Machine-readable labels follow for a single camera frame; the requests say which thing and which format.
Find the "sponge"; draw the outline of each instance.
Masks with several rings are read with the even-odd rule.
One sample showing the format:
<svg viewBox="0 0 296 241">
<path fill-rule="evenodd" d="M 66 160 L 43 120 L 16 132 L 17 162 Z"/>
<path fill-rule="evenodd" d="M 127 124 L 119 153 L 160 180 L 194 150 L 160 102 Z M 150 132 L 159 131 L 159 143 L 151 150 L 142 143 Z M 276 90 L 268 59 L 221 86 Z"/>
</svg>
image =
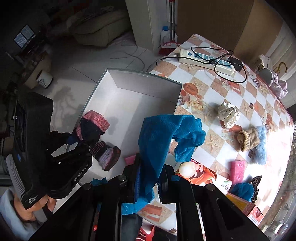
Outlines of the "sponge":
<svg viewBox="0 0 296 241">
<path fill-rule="evenodd" d="M 244 180 L 244 171 L 246 169 L 246 161 L 232 161 L 230 168 L 230 180 L 232 184 L 242 183 Z"/>
</svg>

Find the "plastic bottle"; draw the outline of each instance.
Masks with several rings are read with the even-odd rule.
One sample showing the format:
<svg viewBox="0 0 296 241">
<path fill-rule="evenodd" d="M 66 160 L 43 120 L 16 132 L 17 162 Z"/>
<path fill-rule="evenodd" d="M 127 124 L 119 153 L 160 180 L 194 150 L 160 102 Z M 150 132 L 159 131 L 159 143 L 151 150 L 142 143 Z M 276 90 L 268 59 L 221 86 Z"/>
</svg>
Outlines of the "plastic bottle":
<svg viewBox="0 0 296 241">
<path fill-rule="evenodd" d="M 170 42 L 170 30 L 168 29 L 168 26 L 163 26 L 160 33 L 160 45 L 163 45 L 166 42 Z"/>
</svg>

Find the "person's hand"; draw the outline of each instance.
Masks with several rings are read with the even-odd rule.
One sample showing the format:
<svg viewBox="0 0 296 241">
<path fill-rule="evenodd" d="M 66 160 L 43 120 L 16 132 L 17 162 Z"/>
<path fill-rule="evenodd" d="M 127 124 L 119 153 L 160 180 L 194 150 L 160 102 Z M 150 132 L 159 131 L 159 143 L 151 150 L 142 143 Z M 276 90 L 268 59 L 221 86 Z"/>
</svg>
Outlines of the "person's hand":
<svg viewBox="0 0 296 241">
<path fill-rule="evenodd" d="M 54 210 L 54 207 L 57 203 L 56 199 L 53 199 L 47 195 L 45 195 L 43 198 L 41 198 L 37 203 L 35 203 L 32 207 L 29 209 L 25 209 L 22 205 L 21 200 L 18 198 L 17 194 L 14 194 L 14 201 L 13 204 L 15 206 L 15 210 L 17 211 L 18 215 L 24 220 L 24 221 L 35 221 L 36 217 L 33 214 L 34 211 L 40 210 L 47 204 L 47 208 L 52 212 Z"/>
</svg>

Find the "checkered tablecloth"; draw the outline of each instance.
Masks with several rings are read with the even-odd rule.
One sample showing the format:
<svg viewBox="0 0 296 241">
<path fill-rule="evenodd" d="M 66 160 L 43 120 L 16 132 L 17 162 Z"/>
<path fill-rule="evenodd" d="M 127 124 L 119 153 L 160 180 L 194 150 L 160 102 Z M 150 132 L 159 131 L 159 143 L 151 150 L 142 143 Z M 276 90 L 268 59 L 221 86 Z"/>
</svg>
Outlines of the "checkered tablecloth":
<svg viewBox="0 0 296 241">
<path fill-rule="evenodd" d="M 194 34 L 174 52 L 178 53 L 180 49 L 190 50 L 192 46 L 220 48 Z M 226 53 L 210 49 L 196 49 L 196 52 L 214 57 Z M 207 135 L 204 144 L 194 151 L 193 159 L 226 178 L 229 178 L 230 162 L 234 160 L 248 162 L 245 180 L 250 176 L 262 175 L 256 205 L 265 215 L 276 197 L 286 171 L 292 144 L 293 120 L 269 87 L 245 64 L 244 68 L 247 81 L 242 84 L 223 80 L 213 70 L 182 64 L 173 58 L 159 62 L 150 73 L 183 83 L 179 101 L 181 105 L 176 108 L 175 114 L 194 115 L 202 120 L 202 128 Z M 240 82 L 245 79 L 245 73 L 243 70 L 235 71 L 228 78 Z M 185 83 L 195 85 L 198 93 L 191 95 L 186 92 Z M 218 106 L 222 102 L 229 102 L 240 109 L 241 117 L 231 129 L 225 128 L 218 119 Z M 265 165 L 252 163 L 252 151 L 240 151 L 237 141 L 240 130 L 260 125 L 268 128 L 268 159 Z M 176 142 L 172 143 L 170 153 L 173 154 L 176 145 Z M 175 206 L 164 206 L 158 198 L 151 204 L 161 207 L 162 212 L 160 218 L 148 220 L 175 233 Z"/>
</svg>

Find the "window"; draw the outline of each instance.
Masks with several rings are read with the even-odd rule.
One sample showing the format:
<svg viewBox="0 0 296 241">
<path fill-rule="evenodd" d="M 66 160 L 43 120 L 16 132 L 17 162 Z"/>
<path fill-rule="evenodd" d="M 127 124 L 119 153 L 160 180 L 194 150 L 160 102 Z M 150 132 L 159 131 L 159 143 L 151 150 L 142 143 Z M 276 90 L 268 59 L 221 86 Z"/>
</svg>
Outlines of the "window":
<svg viewBox="0 0 296 241">
<path fill-rule="evenodd" d="M 22 48 L 33 35 L 33 30 L 29 27 L 29 25 L 26 25 L 15 37 L 14 41 Z"/>
</svg>

